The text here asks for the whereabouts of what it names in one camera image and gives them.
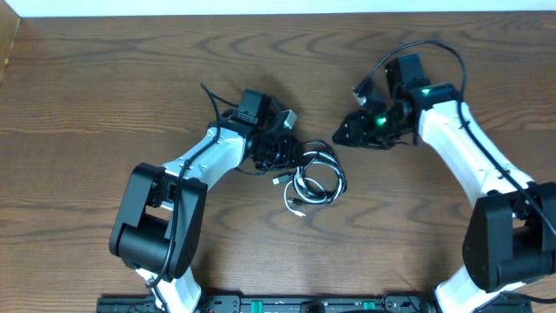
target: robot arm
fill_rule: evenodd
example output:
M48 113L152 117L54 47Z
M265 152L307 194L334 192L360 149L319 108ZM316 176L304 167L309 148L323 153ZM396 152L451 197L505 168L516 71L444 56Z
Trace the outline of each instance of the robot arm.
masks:
M248 157L258 170L288 169L303 162L301 145L291 133L295 120L293 111L281 110L272 98L246 90L237 110L229 110L212 122L207 135L187 153L161 167L141 163L133 170L109 248L148 284L161 276L153 288L159 308L189 313L201 297L189 266L201 235L208 190ZM219 126L220 136L215 140ZM184 164L189 167L178 188ZM172 244L170 225L175 212L170 221L165 221L147 214L145 208L173 210L178 197L181 200ZM161 272L165 263L169 266Z
M430 110L423 110L419 119L419 135L442 158L444 163L460 182L471 206L477 199L491 190L499 193L515 191L515 188L500 177L500 173L485 159L482 152L461 128L456 112L456 101L435 104ZM466 103L462 112L468 127L483 146L502 164L522 188L526 189L532 178L516 168L485 135L475 122Z
M386 110L383 97L366 79L355 88L365 110L346 117L334 142L388 150L399 143L401 135L413 133L414 144L420 136L441 156L474 207L462 249L465 265L435 289L432 301L422 310L472 312L495 301L501 291L553 274L556 237L463 129L458 91L450 83L431 85L417 55L387 64L386 76L394 106ZM488 139L466 103L461 104L461 113L479 143L554 223L556 185L535 184ZM525 226L514 229L513 217L525 220Z

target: green terminal block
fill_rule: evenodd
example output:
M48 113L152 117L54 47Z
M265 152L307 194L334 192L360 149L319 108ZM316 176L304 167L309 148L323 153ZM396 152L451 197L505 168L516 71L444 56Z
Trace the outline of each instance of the green terminal block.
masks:
M262 301L251 302L251 313L262 313Z
M374 302L363 303L363 309L364 310L374 310Z

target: wooden table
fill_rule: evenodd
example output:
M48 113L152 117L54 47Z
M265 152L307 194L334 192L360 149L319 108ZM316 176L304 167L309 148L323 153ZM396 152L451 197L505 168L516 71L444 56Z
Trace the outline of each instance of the wooden table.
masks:
M483 130L538 182L556 178L556 14L363 14L24 19L0 88L0 311L94 310L144 294L108 250L131 170L197 143L214 119L203 81L239 101L264 91L298 113L301 138L357 110L350 87L391 49L442 39L467 61ZM460 83L420 48L434 82ZM202 286L245 294L428 290L462 264L472 209L425 144L336 147L348 190L288 213L272 176L228 173L209 192L194 260ZM522 289L554 296L556 280ZM537 311L556 307L537 306Z

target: white wall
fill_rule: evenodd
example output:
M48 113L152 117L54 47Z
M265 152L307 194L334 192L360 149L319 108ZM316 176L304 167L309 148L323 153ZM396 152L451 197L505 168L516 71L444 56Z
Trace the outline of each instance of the white wall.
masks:
M556 0L6 0L20 17L556 10Z

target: black mounting rail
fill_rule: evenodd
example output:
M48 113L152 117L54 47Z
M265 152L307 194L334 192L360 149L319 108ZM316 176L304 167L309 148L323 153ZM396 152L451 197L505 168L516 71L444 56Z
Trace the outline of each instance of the black mounting rail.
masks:
M203 295L195 313L342 313L357 310L391 313L417 313L415 306L423 296L371 297L278 297L278 296L211 296ZM159 313L155 298L102 297L96 303L96 313ZM481 313L532 313L531 303L517 299L500 299Z

